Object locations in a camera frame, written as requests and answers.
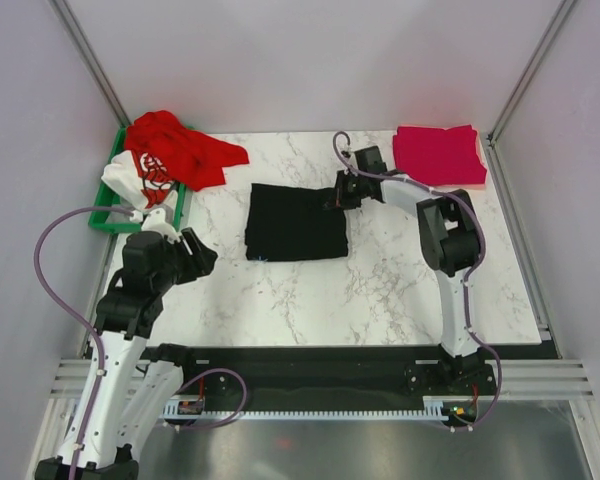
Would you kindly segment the black t shirt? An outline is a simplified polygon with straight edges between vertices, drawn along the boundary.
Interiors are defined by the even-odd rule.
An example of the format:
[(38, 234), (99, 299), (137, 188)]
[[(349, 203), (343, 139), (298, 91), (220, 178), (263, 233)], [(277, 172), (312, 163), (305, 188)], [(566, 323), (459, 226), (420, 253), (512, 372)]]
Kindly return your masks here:
[(254, 183), (245, 229), (252, 261), (329, 260), (349, 255), (346, 216), (329, 207), (333, 188)]

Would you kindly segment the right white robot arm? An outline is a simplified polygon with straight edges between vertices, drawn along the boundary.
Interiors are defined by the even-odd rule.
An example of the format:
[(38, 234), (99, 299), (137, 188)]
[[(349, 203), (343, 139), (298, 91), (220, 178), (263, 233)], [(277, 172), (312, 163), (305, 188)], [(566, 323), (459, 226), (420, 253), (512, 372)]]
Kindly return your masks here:
[(359, 208), (370, 198), (416, 217), (420, 248), (436, 275), (442, 313), (441, 348), (451, 358), (475, 354), (480, 343), (471, 323), (470, 277), (486, 253), (484, 233), (469, 194), (442, 192), (389, 171), (377, 147), (335, 150), (344, 165), (337, 172), (329, 209)]

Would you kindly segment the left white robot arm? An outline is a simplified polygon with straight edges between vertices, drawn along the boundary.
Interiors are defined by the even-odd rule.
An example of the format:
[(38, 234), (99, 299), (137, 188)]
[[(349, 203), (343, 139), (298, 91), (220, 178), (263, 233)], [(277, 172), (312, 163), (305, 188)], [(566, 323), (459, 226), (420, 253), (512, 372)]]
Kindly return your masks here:
[(93, 352), (76, 414), (58, 452), (38, 463), (35, 478), (137, 478), (142, 447), (159, 413), (173, 394), (196, 388), (200, 371), (185, 360), (186, 347), (167, 344), (155, 348), (140, 388), (130, 395), (133, 373), (164, 296), (210, 275), (217, 258), (190, 228), (167, 235), (152, 227), (127, 238), (122, 266), (88, 328)]

